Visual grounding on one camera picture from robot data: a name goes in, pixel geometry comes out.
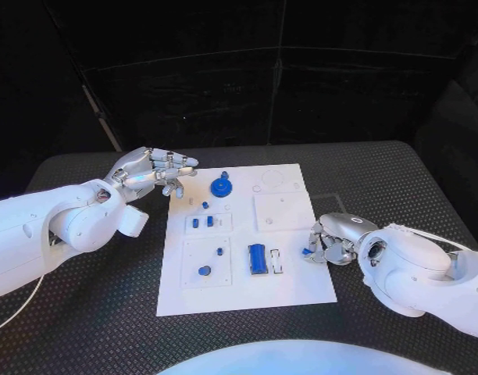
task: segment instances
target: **small blue piece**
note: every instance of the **small blue piece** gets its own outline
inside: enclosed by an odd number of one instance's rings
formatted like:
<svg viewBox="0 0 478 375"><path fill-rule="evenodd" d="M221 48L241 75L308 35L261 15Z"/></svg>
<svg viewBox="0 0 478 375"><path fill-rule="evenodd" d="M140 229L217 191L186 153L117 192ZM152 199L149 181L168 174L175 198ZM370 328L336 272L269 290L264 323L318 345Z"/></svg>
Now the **small blue piece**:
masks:
<svg viewBox="0 0 478 375"><path fill-rule="evenodd" d="M211 193L215 197L224 198L230 195L233 185L230 182L228 172L223 172L220 178L211 183Z"/></svg>
<svg viewBox="0 0 478 375"><path fill-rule="evenodd" d="M211 274L211 267L210 266L199 267L198 273L202 276L208 276Z"/></svg>
<svg viewBox="0 0 478 375"><path fill-rule="evenodd" d="M264 261L264 245L254 244L248 247L250 250L250 273L260 275L269 273L267 263Z"/></svg>

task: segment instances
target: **table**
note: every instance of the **table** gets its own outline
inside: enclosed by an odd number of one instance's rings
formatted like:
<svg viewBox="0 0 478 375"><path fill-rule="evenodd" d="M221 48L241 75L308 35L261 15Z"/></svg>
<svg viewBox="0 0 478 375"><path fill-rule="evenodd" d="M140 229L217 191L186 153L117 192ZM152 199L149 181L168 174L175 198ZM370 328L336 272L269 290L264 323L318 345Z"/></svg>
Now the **table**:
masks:
<svg viewBox="0 0 478 375"><path fill-rule="evenodd" d="M403 223L478 248L401 142L178 151L202 168L299 163L316 216L345 210L378 225ZM29 191L103 178L120 155L55 156ZM135 206L150 215L140 237L117 233L103 249L68 260L0 330L0 373L155 373L215 349L286 338L341 341L452 373L478 373L478 338L429 314L414 319L387 309L357 264L329 265L338 303L156 318L168 198L155 191ZM0 323L32 289L34 283L0 298Z"/></svg>

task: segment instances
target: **blue rectangular block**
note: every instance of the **blue rectangular block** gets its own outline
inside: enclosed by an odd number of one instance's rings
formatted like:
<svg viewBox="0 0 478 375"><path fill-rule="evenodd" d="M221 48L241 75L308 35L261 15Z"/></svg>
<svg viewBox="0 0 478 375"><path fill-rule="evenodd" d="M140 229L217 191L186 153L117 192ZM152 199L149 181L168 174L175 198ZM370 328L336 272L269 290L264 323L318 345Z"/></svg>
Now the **blue rectangular block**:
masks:
<svg viewBox="0 0 478 375"><path fill-rule="evenodd" d="M254 244L248 247L250 251L250 273L260 275L269 273L267 263L264 261L264 245Z"/></svg>

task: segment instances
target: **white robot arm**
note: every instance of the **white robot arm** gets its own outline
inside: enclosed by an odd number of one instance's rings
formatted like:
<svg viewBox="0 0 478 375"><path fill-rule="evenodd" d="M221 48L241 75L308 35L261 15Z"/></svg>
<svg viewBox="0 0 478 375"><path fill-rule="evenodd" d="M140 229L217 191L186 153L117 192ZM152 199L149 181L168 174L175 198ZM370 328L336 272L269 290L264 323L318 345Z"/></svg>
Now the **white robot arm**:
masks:
<svg viewBox="0 0 478 375"><path fill-rule="evenodd" d="M197 159L142 147L119 159L104 180L2 200L0 295L104 246L117 230L137 237L149 215L127 202L155 185L181 198L178 177L194 176L197 165Z"/></svg>
<svg viewBox="0 0 478 375"><path fill-rule="evenodd" d="M445 252L430 240L459 250ZM321 217L311 232L305 258L347 265L358 260L364 283L397 313L432 313L478 337L478 252L420 230L390 224L378 229L348 214Z"/></svg>

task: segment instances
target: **white board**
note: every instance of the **white board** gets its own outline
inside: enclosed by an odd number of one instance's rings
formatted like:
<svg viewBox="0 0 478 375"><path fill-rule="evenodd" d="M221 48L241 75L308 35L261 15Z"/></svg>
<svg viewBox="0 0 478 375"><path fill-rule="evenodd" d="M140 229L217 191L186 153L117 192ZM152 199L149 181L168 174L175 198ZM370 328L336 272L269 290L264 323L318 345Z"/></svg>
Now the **white board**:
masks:
<svg viewBox="0 0 478 375"><path fill-rule="evenodd" d="M234 188L217 198L210 184L223 171ZM299 165L198 170L182 184L185 196L169 202L158 316L336 302L326 264L308 263L300 253L316 218ZM250 273L253 244L264 245L270 272L263 275ZM272 266L273 249L282 273ZM198 274L204 266L208 276Z"/></svg>

